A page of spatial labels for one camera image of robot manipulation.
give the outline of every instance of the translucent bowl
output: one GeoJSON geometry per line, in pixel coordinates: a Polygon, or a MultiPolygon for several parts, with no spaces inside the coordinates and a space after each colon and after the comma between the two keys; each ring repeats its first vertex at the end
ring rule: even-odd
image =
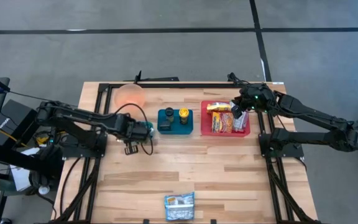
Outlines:
{"type": "MultiPolygon", "coordinates": [[[[145,103],[145,91],[136,84],[126,84],[118,88],[114,93],[114,104],[116,110],[127,103],[134,103],[140,108],[143,108],[145,103]]],[[[118,113],[130,113],[132,117],[139,117],[142,115],[140,109],[136,106],[125,106],[118,113]]]]}

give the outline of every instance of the wooden table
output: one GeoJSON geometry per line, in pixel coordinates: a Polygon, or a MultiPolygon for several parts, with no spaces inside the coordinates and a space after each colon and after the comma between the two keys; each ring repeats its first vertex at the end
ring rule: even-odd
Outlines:
{"type": "MultiPolygon", "coordinates": [[[[84,83],[79,108],[94,110],[98,85],[98,82],[84,83]]],[[[285,93],[283,84],[268,85],[285,93]]],[[[217,219],[218,223],[275,223],[266,163],[257,140],[260,133],[257,114],[250,113],[251,133],[244,138],[201,135],[200,101],[229,101],[239,95],[239,90],[145,88],[145,91],[144,111],[155,127],[158,110],[169,106],[187,107],[194,112],[194,130],[185,136],[162,135],[156,130],[152,156],[143,151],[126,156],[124,145],[109,136],[106,155],[101,160],[92,223],[141,223],[145,218],[151,223],[165,223],[163,197],[193,191],[196,197],[194,223],[209,223],[210,219],[217,219]]],[[[109,111],[115,109],[111,102],[109,111]]],[[[269,130],[267,117],[264,119],[269,130]]],[[[288,130],[295,130],[292,119],[282,118],[282,121],[288,130]]],[[[275,125],[281,126],[277,119],[275,125]]],[[[65,162],[62,180],[73,161],[65,162]]],[[[283,163],[290,193],[306,214],[317,218],[305,168],[292,158],[284,158],[283,163]]],[[[82,169],[83,159],[69,176],[64,208],[78,191],[82,169]]],[[[57,211],[62,182],[55,203],[57,211]]],[[[286,218],[280,193],[279,197],[282,215],[286,218]]],[[[85,217],[87,200],[85,195],[81,218],[85,217]]]]}

